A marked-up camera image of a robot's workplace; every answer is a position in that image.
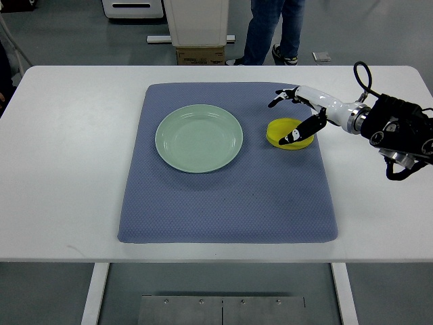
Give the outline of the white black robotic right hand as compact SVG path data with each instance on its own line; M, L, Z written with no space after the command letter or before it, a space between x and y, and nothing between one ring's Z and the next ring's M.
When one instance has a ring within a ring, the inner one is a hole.
M280 145L301 142L323 129L328 122L341 127L345 132L357 135L361 132L363 121L369 114L370 107L360 102L344 103L337 98L307 86L281 89L269 103L272 108L283 100L305 104L317 113L301 122L293 131L278 141Z

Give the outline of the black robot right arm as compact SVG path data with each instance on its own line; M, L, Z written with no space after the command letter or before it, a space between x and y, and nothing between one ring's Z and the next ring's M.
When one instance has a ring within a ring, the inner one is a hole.
M432 109L372 90L371 71L362 61L354 64L353 71L363 89L360 101L369 94L377 100L373 107L362 107L355 114L352 127L384 157L386 177L402 181L431 165L432 118L426 113Z

